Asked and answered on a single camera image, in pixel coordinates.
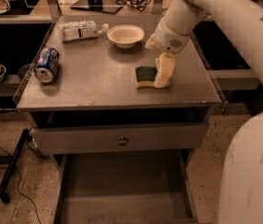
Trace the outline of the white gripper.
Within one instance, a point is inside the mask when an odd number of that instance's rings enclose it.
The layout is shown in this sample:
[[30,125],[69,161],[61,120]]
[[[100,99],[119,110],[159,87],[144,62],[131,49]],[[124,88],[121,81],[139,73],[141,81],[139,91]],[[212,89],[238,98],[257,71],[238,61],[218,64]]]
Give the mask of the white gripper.
[[180,52],[188,40],[189,35],[178,34],[165,23],[164,19],[159,21],[155,33],[145,42],[145,47],[147,49],[156,48],[163,52],[156,59],[157,74],[154,80],[155,88],[160,89],[170,86],[171,77],[176,64],[174,53]]

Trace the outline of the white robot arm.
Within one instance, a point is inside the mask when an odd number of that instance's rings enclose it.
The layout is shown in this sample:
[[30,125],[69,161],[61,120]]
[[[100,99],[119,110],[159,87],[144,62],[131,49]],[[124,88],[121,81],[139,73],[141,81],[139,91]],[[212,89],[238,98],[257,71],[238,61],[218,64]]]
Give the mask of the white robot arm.
[[[173,0],[147,46],[180,52],[195,25],[210,18],[240,53],[247,66],[218,70],[227,88],[263,86],[263,7],[251,0]],[[217,224],[263,224],[263,112],[247,120],[233,136],[224,162]]]

